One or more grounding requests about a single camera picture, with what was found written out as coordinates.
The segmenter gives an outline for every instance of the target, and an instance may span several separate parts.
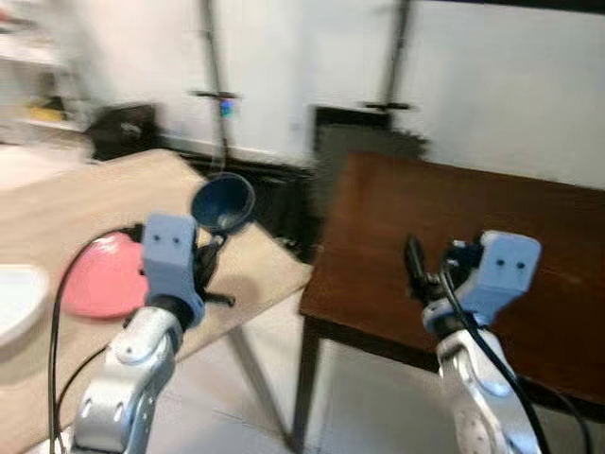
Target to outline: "white shelf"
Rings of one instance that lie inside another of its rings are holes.
[[[0,35],[0,59],[3,60],[61,67],[56,50],[52,45],[27,45],[14,35]]]
[[[61,131],[76,131],[82,132],[82,128],[78,126],[77,123],[73,121],[43,121],[43,120],[35,120],[33,118],[24,118],[19,120],[20,123],[24,123],[30,126],[37,126],[40,128],[50,128],[53,130],[61,130]]]

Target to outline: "white bowl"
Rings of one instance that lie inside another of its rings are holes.
[[[20,336],[43,314],[48,274],[32,265],[0,265],[0,347]]]

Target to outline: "metal table leg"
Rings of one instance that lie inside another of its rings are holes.
[[[304,437],[306,435],[315,374],[320,355],[320,333],[308,318],[304,319],[302,329],[301,364],[299,382],[296,391],[296,407],[294,423],[289,439],[289,447],[296,454],[304,453]]]
[[[284,420],[275,405],[273,394],[271,393],[263,371],[256,360],[256,356],[252,352],[250,344],[246,339],[243,328],[238,326],[237,328],[232,329],[228,334],[228,338],[229,344],[233,348],[246,377],[256,391],[256,396],[260,400],[263,410],[273,419],[280,434],[284,440],[286,440],[287,432],[285,431]]]

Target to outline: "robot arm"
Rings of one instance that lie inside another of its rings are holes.
[[[540,243],[490,231],[471,244],[455,241],[444,260],[455,265],[455,295],[479,336],[511,372],[497,337],[487,326],[496,313],[529,288]],[[442,280],[424,270],[418,240],[406,243],[413,295],[423,302],[423,324],[440,338],[437,355],[444,395],[463,453],[538,454],[540,444],[519,395],[465,329],[446,298]]]
[[[110,343],[101,374],[78,407],[73,454],[144,453],[157,398],[172,376],[183,332],[203,316],[195,292],[197,224],[149,216],[143,237],[146,305]]]
[[[152,214],[143,235],[149,291],[124,331],[110,343],[101,374],[78,407],[72,454],[143,454],[155,405],[172,376],[186,329],[199,324],[204,305],[233,305],[206,291],[227,236],[250,219],[254,191],[242,177],[223,173],[204,185],[189,216]],[[197,230],[212,235],[197,246]]]

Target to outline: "black object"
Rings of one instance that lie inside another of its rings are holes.
[[[132,227],[126,231],[126,235],[135,243],[143,242],[143,232],[145,230],[145,224],[143,222],[136,222]]]
[[[174,315],[184,333],[193,321],[193,310],[181,298],[172,295],[156,295],[145,302],[145,306],[159,307]]]
[[[323,127],[332,125],[363,126],[390,130],[392,118],[384,112],[368,112],[354,109],[341,109],[339,107],[314,106],[313,153],[320,152],[320,141]]]
[[[404,251],[407,275],[411,296],[419,300],[423,307],[444,296],[439,279],[426,272],[424,266],[424,251],[418,238],[408,235]]]
[[[191,90],[189,92],[189,95],[191,96],[197,96],[197,97],[214,97],[214,98],[219,98],[219,99],[238,99],[239,96],[236,95],[235,93],[230,93],[230,92],[219,92],[219,93],[215,93],[215,92],[205,92],[202,90]]]
[[[196,251],[194,259],[196,293],[201,298],[201,301],[206,304],[233,307],[235,306],[235,298],[232,295],[223,295],[206,290],[210,279],[215,274],[216,266],[218,265],[218,251],[224,241],[218,242],[216,240],[217,238],[213,238],[213,241]]]
[[[159,146],[155,124],[156,108],[151,104],[108,107],[86,130],[95,146],[93,159],[108,161]]]
[[[462,281],[465,281],[466,274],[468,274],[471,269],[479,267],[482,256],[483,245],[481,244],[481,236],[477,236],[474,241],[469,243],[462,242],[461,245],[452,244],[452,246],[445,252],[445,258],[448,260],[455,260],[458,263],[457,268],[452,270],[456,288],[458,288],[458,282],[455,271],[464,271]]]
[[[443,341],[449,335],[464,329],[464,325],[456,314],[447,314],[433,322],[433,329],[437,339]]]
[[[338,176],[352,151],[380,153],[406,159],[419,159],[426,140],[411,132],[375,127],[333,124],[323,126],[316,150],[316,168],[311,192],[312,213],[327,218],[336,193]]]
[[[391,110],[411,109],[409,104],[396,102],[394,98],[397,96],[397,88],[399,87],[399,82],[401,80],[401,58],[406,43],[407,18],[409,17],[412,1],[414,0],[398,0],[392,38],[392,49],[389,60],[387,61],[387,73],[385,76],[385,88],[382,100],[380,102],[364,103],[364,106],[367,108],[378,109],[385,113]]]
[[[562,11],[592,12],[605,14],[602,0],[445,0],[457,3],[480,3],[481,5],[503,5],[537,9],[559,9]]]

